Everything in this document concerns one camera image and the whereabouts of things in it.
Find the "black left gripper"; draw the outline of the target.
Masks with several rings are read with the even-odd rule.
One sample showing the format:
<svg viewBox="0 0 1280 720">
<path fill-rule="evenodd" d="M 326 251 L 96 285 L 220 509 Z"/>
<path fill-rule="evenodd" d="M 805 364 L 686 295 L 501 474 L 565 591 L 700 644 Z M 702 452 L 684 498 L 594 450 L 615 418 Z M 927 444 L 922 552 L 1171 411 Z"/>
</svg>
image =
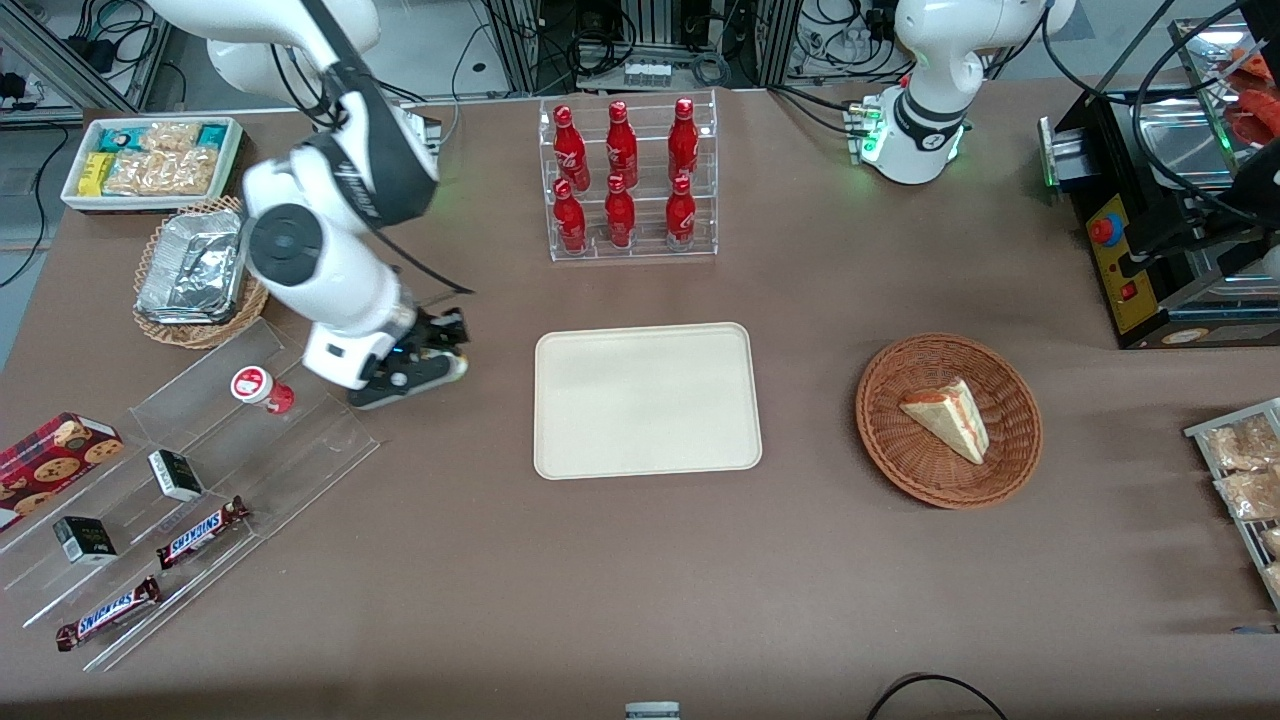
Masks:
<svg viewBox="0 0 1280 720">
<path fill-rule="evenodd" d="M 1230 187 L 1230 205 L 1258 225 L 1279 228 L 1279 146 L 1265 146 L 1244 160 Z"/>
</svg>

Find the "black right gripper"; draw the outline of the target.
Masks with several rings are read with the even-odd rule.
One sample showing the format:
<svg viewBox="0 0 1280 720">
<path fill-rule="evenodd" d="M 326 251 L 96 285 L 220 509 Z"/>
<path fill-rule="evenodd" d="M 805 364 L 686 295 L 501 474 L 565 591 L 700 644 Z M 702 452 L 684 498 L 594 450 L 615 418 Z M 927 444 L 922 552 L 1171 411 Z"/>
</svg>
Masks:
<svg viewBox="0 0 1280 720">
<path fill-rule="evenodd" d="M 419 309 L 410 331 L 372 366 L 367 384 L 348 391 L 348 404 L 371 410 L 461 379 L 468 342 L 462 313 L 433 315 Z"/>
</svg>

